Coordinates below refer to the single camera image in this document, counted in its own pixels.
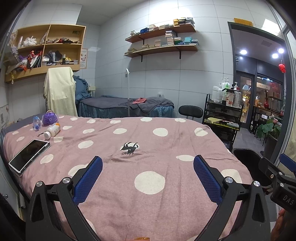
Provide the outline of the person's right hand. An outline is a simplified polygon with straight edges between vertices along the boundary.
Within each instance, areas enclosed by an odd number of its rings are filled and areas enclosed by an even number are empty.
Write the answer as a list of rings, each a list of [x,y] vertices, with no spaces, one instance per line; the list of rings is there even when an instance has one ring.
[[[295,213],[281,209],[271,231],[270,240],[295,240]]]

